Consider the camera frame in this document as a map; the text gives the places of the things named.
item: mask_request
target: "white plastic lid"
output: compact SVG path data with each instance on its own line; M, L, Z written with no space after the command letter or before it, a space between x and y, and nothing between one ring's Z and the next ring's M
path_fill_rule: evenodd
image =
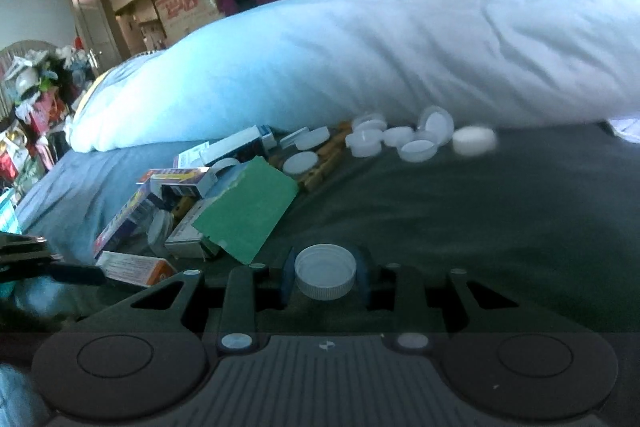
M387 147L402 147L414 139L414 130L411 127L392 127L383 133L382 139Z
M356 131L348 134L344 142L356 158L375 156L382 151L382 131L380 129Z
M164 247L164 242L171 235L174 225L174 216L167 210L158 210L146 231L146 241L151 251L158 257L169 257L169 251Z
M299 138L300 136L308 132L309 132L309 127L303 127L302 129L298 129L297 131L292 132L291 134L287 134L287 136L285 136L282 140L280 140L280 147L282 147L283 149L286 149L287 147L291 147L293 143L296 141L296 138Z
M453 133L453 150L461 156L479 156L497 145L498 137L488 127L463 127Z
M289 176L298 176L310 171L318 163L318 155L311 151L299 152L289 158L282 166L282 171Z
M429 140L414 140L398 149L402 160L410 163L420 163L429 160L438 152L438 146Z
M384 131L386 129L386 118L381 112L371 112L354 118L351 121L351 130L364 131L367 129L380 129Z
M438 138L438 146L451 140L455 129L451 115L437 105L432 105L422 112L417 128L432 132Z
M240 162L235 158L222 158L222 160L215 162L209 168L213 169L213 174L218 174L218 172L224 169L228 169L229 167L234 167L236 165L240 165Z
M318 127L296 138L295 144L299 151L308 151L326 142L330 137L328 127Z
M349 250L337 245L305 248L294 263L296 283L307 297L332 301L347 295L356 277L356 260Z

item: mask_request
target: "pillow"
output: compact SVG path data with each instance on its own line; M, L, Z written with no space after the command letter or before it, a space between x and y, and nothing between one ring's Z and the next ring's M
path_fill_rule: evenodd
M608 120L640 112L639 28L638 0L282 0L152 55L92 97L70 143L295 131L368 110L415 124L430 105L459 126Z

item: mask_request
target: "small box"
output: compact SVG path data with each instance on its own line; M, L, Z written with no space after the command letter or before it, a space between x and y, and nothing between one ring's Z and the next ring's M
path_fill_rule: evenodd
M223 158L236 158L240 163L244 163L256 156L266 157L262 134L256 125L215 142L200 152L206 166L211 166Z
M218 9L218 0L158 0L156 8L168 44L225 16Z
M195 169L150 169L137 183L150 182L153 185L169 187L176 196L203 198L218 181L216 174L208 167Z
M204 151L211 145L211 142L204 142L191 149L182 151L174 158L174 169L193 169L196 167L204 167L202 159L200 158L200 152Z
M152 186L151 181L142 184L121 210L110 220L94 241L94 258L105 249L113 249L120 241L129 237L140 222L156 211L170 210L159 193L159 188Z
M109 279L145 288L176 274L166 259L108 250L100 254L96 266L102 268Z
M187 259L207 259L215 256L220 247L193 228L193 222L213 202L212 198L200 200L181 220L180 224L164 242L164 247L174 257Z

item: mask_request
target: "wooden door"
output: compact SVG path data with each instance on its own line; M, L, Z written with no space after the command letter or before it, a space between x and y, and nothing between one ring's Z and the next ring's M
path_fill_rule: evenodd
M98 73L131 56L109 0L70 0L76 29Z

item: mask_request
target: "green paper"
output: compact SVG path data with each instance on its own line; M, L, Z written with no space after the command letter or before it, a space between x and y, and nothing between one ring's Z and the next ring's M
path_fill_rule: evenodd
M256 156L193 226L240 263L250 264L297 193L295 180Z

